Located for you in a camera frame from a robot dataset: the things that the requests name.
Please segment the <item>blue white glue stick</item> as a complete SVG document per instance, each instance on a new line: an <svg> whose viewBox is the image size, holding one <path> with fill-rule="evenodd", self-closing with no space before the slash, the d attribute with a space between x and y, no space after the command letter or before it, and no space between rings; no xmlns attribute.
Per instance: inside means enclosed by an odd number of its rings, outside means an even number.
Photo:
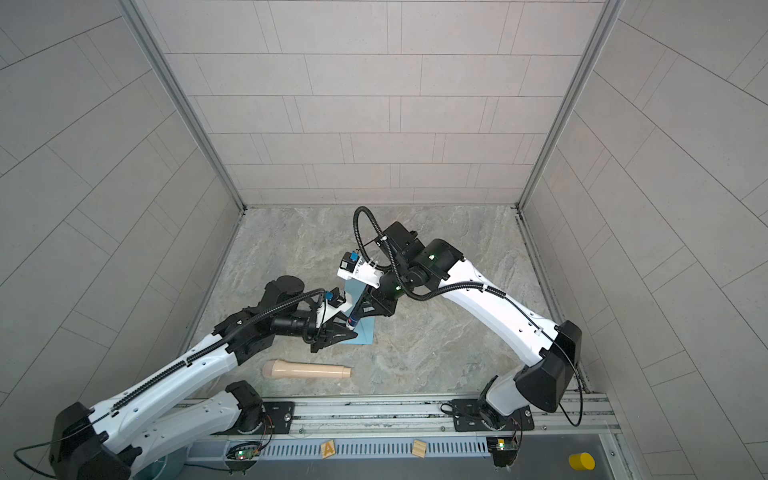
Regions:
<svg viewBox="0 0 768 480"><path fill-rule="evenodd" d="M360 321L360 313L357 305L354 305L348 312L346 325L349 330L354 330Z"/></svg>

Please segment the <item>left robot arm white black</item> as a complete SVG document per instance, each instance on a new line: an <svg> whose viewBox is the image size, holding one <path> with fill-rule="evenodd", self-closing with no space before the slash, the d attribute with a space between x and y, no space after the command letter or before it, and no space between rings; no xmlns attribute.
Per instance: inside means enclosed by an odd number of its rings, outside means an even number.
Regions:
<svg viewBox="0 0 768 480"><path fill-rule="evenodd" d="M260 302L230 315L179 358L127 390L87 407L76 402L54 423L52 479L130 479L156 460L204 436L234 431L271 438L272 415L246 381L192 407L175 407L204 384L270 347L299 337L312 351L355 337L352 304L339 289L305 291L294 276L269 282Z"/></svg>

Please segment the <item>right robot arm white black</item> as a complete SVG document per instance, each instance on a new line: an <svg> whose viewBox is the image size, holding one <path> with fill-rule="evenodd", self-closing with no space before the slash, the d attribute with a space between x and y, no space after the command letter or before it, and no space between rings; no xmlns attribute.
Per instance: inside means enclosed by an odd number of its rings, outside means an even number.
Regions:
<svg viewBox="0 0 768 480"><path fill-rule="evenodd" d="M445 298L480 320L523 363L518 371L486 384L472 417L499 430L527 406L548 413L561 410L570 382L582 380L582 331L577 325L556 323L525 307L442 239L423 244L399 222L382 228L365 206L354 211L352 225L357 249L346 253L339 274L365 288L349 314L348 329L366 317L393 315L402 297L418 302Z"/></svg>

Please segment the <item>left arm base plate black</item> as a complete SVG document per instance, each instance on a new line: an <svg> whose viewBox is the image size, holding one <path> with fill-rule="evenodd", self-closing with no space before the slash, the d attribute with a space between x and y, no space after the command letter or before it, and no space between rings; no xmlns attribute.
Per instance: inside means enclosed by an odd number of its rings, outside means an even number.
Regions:
<svg viewBox="0 0 768 480"><path fill-rule="evenodd" d="M294 413L294 402L268 401L245 411L235 430L241 435L287 435Z"/></svg>

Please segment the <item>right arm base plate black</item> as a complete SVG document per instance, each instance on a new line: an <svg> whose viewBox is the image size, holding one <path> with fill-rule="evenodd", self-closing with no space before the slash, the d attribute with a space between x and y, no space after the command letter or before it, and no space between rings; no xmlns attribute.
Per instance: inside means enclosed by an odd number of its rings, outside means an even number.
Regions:
<svg viewBox="0 0 768 480"><path fill-rule="evenodd" d="M451 417L456 432L533 431L535 424L528 406L506 417L496 416L481 407L477 399L453 399L443 402L440 411Z"/></svg>

